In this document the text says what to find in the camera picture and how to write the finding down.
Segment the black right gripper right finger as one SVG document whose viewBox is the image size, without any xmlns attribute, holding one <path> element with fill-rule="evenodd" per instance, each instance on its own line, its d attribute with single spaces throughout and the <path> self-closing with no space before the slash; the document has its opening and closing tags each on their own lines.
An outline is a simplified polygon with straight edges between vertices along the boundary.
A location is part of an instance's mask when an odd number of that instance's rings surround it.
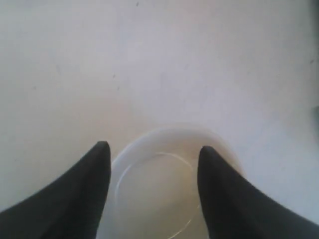
<svg viewBox="0 0 319 239">
<path fill-rule="evenodd" d="M 199 153 L 197 184 L 211 239 L 317 239 L 317 224 L 255 188 L 210 146 Z"/>
</svg>

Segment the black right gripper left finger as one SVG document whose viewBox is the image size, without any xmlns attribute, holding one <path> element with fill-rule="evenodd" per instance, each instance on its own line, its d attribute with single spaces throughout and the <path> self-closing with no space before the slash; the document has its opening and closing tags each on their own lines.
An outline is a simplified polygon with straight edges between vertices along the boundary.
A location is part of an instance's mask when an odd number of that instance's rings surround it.
<svg viewBox="0 0 319 239">
<path fill-rule="evenodd" d="M 110 147 L 99 141 L 54 182 L 1 212 L 0 237 L 96 238 L 110 176 Z"/>
</svg>

